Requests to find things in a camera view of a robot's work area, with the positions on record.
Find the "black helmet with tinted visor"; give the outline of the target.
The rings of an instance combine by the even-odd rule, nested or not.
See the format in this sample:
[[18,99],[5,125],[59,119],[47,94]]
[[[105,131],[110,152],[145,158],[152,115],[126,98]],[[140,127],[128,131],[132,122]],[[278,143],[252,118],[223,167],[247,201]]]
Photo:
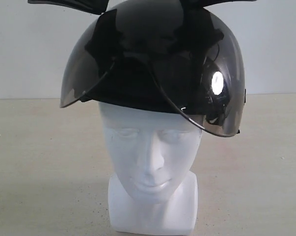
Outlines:
[[246,102],[240,45],[201,3],[124,1],[87,27],[68,58],[60,107],[90,100],[179,114],[235,136]]

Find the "white mannequin head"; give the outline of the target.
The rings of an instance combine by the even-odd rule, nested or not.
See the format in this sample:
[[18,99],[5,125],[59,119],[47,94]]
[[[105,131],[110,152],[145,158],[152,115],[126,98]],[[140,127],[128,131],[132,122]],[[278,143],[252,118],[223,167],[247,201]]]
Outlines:
[[176,114],[104,102],[99,109],[114,168],[108,188],[112,224],[194,227],[198,188],[190,169],[202,131]]

